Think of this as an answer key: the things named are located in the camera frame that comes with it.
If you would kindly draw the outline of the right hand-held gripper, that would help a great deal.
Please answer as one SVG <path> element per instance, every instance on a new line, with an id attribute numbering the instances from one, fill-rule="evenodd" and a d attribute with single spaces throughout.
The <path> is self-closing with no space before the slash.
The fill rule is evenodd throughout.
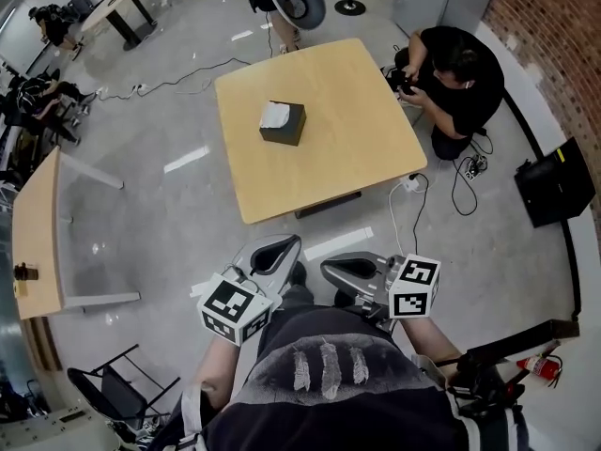
<path id="1" fill-rule="evenodd" d="M 330 284 L 349 296 L 362 297 L 363 315 L 390 332 L 395 320 L 430 316 L 439 289 L 441 262 L 415 254 L 386 259 L 361 251 L 329 257 L 320 267 Z"/>

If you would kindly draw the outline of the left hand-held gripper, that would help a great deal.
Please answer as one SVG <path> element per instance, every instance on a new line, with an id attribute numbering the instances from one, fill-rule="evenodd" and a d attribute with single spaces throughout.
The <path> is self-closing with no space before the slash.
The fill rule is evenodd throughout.
<path id="1" fill-rule="evenodd" d="M 204 328 L 241 346 L 263 330 L 281 305 L 280 292 L 301 251 L 301 237 L 273 234 L 247 243 L 235 265 L 215 273 L 197 304 Z"/>

